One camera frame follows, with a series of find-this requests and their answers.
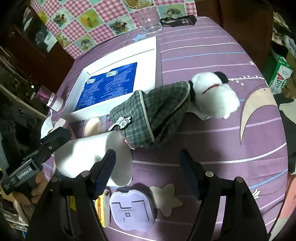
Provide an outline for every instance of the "table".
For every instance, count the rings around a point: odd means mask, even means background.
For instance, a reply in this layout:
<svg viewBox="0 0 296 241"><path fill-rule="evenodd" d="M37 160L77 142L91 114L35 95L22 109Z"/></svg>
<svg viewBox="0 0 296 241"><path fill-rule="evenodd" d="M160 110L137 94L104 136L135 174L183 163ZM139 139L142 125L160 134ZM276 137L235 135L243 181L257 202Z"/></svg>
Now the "table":
<svg viewBox="0 0 296 241"><path fill-rule="evenodd" d="M66 99L84 67L103 55L133 43L137 35L144 35L144 32L138 29L118 36L77 59L57 95ZM186 240L199 202L191 195L178 164L178 153L183 148L189 151L193 159L201 162L206 171L231 180L236 176L243 177L269 231L285 197L287 148L278 108L274 106L273 98L266 101L270 97L270 90L262 74L243 48L207 17L198 17L194 26L166 27L155 35L161 53L164 85L190 80L198 72L221 71L230 79L229 85L237 93L241 106L226 120L210 118L201 121L194 114L187 113L179 130L163 149L133 150L133 180L131 185L118 190L137 189L149 195L150 186L162 188L172 183L175 197L183 202L183 206L173 208L169 218L157 211L156 222L147 232L120 230L112 220L110 227L105 229L107 237L110 241ZM245 118L243 113L258 103L262 106L251 111L250 117L247 116L247 125L240 141L241 122ZM55 112L52 119L57 121L60 117L62 111ZM75 131L77 137L81 137L81 128ZM44 165L47 176L52 171L52 165L53 158ZM214 235L221 229L224 204L225 199L221 198Z"/></svg>

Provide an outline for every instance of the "finger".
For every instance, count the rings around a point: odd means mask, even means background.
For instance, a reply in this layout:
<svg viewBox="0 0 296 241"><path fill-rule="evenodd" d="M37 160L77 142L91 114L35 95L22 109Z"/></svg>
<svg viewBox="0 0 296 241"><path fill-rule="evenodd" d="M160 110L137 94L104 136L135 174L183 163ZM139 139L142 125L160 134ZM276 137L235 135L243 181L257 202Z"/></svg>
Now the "finger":
<svg viewBox="0 0 296 241"><path fill-rule="evenodd" d="M38 184L38 186L31 191L32 196L41 195L46 188L48 181L45 180Z"/></svg>
<svg viewBox="0 0 296 241"><path fill-rule="evenodd" d="M35 197L32 197L32 203L38 203L39 199L41 198L41 195L37 195Z"/></svg>
<svg viewBox="0 0 296 241"><path fill-rule="evenodd" d="M12 192L12 196L20 204L23 204L23 205L26 205L26 206L29 206L30 205L30 200L24 194L22 194L20 192Z"/></svg>
<svg viewBox="0 0 296 241"><path fill-rule="evenodd" d="M36 183L38 184L38 183L41 183L41 182L44 181L44 180L46 180L46 178L45 178L44 172L41 171L41 172L39 172L39 173L36 175L36 177L35 177L35 181L36 181Z"/></svg>

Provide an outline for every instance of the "red collar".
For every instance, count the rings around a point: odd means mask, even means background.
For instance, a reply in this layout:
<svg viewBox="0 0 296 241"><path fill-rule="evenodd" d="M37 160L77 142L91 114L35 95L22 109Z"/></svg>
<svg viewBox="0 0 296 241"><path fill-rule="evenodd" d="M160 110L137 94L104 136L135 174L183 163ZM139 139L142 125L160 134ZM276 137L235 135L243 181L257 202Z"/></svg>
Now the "red collar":
<svg viewBox="0 0 296 241"><path fill-rule="evenodd" d="M204 94L205 92L207 92L208 90L210 90L211 88L214 88L214 87L217 87L217 86L220 86L220 84L214 84L214 85L211 85L209 88L207 88L202 94Z"/></svg>

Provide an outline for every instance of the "cardboard box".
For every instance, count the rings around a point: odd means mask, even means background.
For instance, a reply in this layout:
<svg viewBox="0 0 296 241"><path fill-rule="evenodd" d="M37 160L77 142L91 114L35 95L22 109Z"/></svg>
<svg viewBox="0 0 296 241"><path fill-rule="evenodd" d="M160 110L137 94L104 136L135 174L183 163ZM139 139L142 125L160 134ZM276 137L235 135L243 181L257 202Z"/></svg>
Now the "cardboard box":
<svg viewBox="0 0 296 241"><path fill-rule="evenodd" d="M296 70L293 70L293 73L291 74L291 78L294 80L296 83Z"/></svg>
<svg viewBox="0 0 296 241"><path fill-rule="evenodd" d="M296 59L294 58L294 56L291 54L290 51L287 53L286 60L287 60L288 64L289 64L293 69L296 69Z"/></svg>
<svg viewBox="0 0 296 241"><path fill-rule="evenodd" d="M286 59L273 50L267 59L267 66L263 76L267 81L272 94L279 94L285 87L287 79L293 72L292 67L287 63Z"/></svg>
<svg viewBox="0 0 296 241"><path fill-rule="evenodd" d="M110 111L126 101L134 91L142 90L148 93L155 87L162 85L161 63L157 64L156 37L150 37L124 46L111 52L85 67L80 73L69 98L65 104L63 118L68 122L87 120L93 117L110 114ZM117 96L80 110L75 110L84 84L95 75L108 73L111 69L137 62L133 92Z"/></svg>
<svg viewBox="0 0 296 241"><path fill-rule="evenodd" d="M285 88L282 93L286 98L296 99L296 83L292 78L288 78Z"/></svg>

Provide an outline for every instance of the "green plaid cloth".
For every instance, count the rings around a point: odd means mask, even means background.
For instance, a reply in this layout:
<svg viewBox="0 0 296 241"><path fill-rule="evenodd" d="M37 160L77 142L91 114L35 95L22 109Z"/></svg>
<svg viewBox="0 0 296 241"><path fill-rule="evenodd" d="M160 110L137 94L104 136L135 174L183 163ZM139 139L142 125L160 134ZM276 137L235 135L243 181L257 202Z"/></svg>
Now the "green plaid cloth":
<svg viewBox="0 0 296 241"><path fill-rule="evenodd" d="M113 123L121 116L132 117L122 130L133 147L160 147L179 127L190 101L188 82L160 86L145 94L135 91L110 112Z"/></svg>

